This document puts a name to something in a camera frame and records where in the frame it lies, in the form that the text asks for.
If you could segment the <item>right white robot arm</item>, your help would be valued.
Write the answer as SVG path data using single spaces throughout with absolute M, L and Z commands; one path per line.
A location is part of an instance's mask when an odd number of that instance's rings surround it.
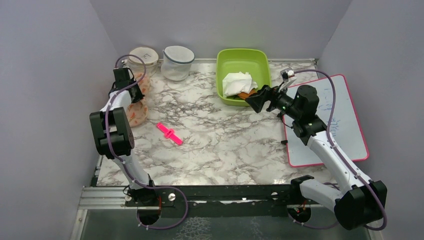
M 346 230 L 365 227 L 381 231 L 388 224 L 385 211 L 387 187 L 382 181 L 373 181 L 363 173 L 336 144 L 330 125 L 317 114 L 319 97 L 310 85 L 298 87 L 294 98 L 277 87 L 265 85 L 245 101 L 259 113 L 265 102 L 267 111 L 274 109 L 292 118 L 295 135 L 324 163 L 336 180 L 339 189 L 331 188 L 311 176 L 292 180 L 289 199 L 300 204 L 310 199 L 334 212 L 338 223 Z

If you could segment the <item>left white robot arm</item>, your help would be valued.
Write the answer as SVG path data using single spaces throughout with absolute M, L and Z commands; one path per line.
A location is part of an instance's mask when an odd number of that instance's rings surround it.
M 124 173 L 128 180 L 125 195 L 129 201 L 149 206 L 157 200 L 157 191 L 150 175 L 135 158 L 135 140 L 127 118 L 129 106 L 139 103 L 145 96 L 130 68 L 115 67 L 113 74 L 115 81 L 108 102 L 89 115 L 95 147 Z

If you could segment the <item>floral mesh laundry bag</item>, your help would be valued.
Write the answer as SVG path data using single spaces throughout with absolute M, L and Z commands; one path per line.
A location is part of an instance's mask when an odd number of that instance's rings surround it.
M 126 117 L 128 119 L 131 128 L 141 125 L 148 116 L 147 100 L 151 87 L 151 79 L 148 75 L 145 75 L 142 80 L 138 83 L 138 86 L 144 95 L 144 98 L 136 103 L 132 103 L 128 106 L 126 111 Z

